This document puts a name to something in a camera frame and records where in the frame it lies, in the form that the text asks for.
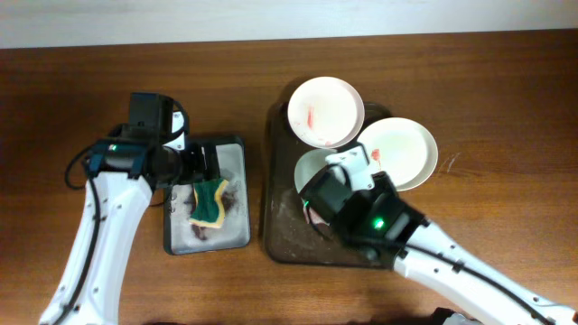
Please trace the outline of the green and yellow sponge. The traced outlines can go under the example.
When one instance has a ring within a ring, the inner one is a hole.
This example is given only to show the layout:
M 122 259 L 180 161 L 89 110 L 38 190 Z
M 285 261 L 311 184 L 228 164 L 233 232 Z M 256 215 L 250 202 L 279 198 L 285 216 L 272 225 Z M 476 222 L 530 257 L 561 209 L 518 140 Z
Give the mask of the green and yellow sponge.
M 195 207 L 189 217 L 189 222 L 201 228 L 221 228 L 226 210 L 222 201 L 228 181 L 218 178 L 203 181 L 193 185 Z

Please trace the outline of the cream plate with red stain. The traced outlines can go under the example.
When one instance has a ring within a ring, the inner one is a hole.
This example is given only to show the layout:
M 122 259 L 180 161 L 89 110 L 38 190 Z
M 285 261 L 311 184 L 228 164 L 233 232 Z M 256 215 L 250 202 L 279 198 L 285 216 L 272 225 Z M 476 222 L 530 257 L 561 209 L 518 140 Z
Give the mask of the cream plate with red stain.
M 370 172 L 385 172 L 397 191 L 422 185 L 438 162 L 438 147 L 432 134 L 407 118 L 380 119 L 360 133 L 358 142 L 367 152 Z

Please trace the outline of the grey-white plate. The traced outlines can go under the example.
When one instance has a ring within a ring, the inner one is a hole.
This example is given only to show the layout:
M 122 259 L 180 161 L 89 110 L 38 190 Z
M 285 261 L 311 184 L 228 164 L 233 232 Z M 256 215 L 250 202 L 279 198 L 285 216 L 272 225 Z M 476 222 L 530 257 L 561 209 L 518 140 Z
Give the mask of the grey-white plate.
M 297 161 L 294 167 L 294 187 L 297 193 L 326 166 L 325 158 L 336 152 L 334 149 L 315 149 L 305 153 Z

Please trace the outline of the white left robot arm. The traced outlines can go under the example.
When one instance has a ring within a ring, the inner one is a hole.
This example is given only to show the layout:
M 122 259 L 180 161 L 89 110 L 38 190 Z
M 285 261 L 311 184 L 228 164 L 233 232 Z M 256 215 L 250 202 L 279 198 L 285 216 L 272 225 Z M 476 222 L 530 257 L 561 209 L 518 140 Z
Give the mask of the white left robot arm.
M 105 138 L 83 162 L 86 195 L 64 273 L 42 324 L 116 324 L 126 265 L 154 191 L 218 171 L 215 145 Z

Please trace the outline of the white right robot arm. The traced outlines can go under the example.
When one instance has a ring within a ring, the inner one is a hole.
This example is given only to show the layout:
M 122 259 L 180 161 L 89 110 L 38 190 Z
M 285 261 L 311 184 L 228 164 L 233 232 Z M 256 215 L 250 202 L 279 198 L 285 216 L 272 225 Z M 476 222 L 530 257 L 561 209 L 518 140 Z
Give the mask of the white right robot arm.
M 347 248 L 439 293 L 482 324 L 575 324 L 577 312 L 529 291 L 463 249 L 403 201 L 379 173 L 372 189 L 352 190 L 318 172 L 299 195 Z

